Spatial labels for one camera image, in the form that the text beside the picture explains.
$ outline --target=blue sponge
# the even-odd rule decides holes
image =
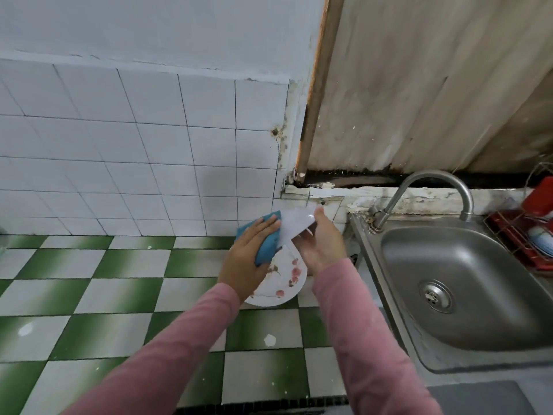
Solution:
[[[267,221],[270,216],[276,215],[276,219],[280,220],[280,211],[272,212],[271,214],[267,214],[263,216],[263,221]],[[236,230],[236,238],[240,237],[245,229],[247,229],[249,226],[251,226],[253,222],[247,223],[246,225],[239,227],[238,230]],[[267,236],[265,241],[261,244],[261,247],[259,248],[259,251],[257,252],[257,255],[255,256],[255,265],[259,266],[262,263],[269,263],[273,256],[275,256],[275,253],[277,252],[276,245],[278,244],[278,241],[280,239],[280,229],[276,230],[271,235]]]

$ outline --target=left hand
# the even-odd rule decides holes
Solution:
[[[241,303],[253,294],[265,279],[270,263],[256,267],[255,256],[267,236],[277,231],[279,227],[280,220],[277,221],[275,215],[265,222],[260,218],[236,239],[228,251],[217,282],[231,286],[238,294]]]

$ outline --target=pink sleeve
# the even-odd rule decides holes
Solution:
[[[170,415],[197,365],[236,318],[240,299],[217,284],[63,415]]]
[[[349,259],[317,275],[313,292],[356,415],[442,413]]]

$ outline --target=drain strainer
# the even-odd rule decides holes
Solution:
[[[421,297],[426,300],[428,305],[441,313],[451,313],[453,311],[453,298],[451,293],[439,281],[425,281],[419,286]]]

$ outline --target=faucet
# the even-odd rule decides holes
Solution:
[[[399,201],[402,195],[405,193],[405,190],[411,185],[414,181],[424,178],[437,178],[445,180],[453,185],[456,188],[463,200],[463,210],[459,215],[461,221],[470,221],[471,216],[474,214],[474,200],[472,199],[472,194],[470,189],[465,185],[465,183],[460,180],[457,176],[453,176],[451,173],[447,173],[443,170],[422,170],[417,171],[402,182],[397,188],[395,195],[391,198],[390,202],[386,205],[386,208],[383,210],[376,211],[373,215],[374,220],[370,224],[371,229],[376,232],[382,231],[382,226],[388,219],[391,214],[391,210],[394,209],[395,204]]]

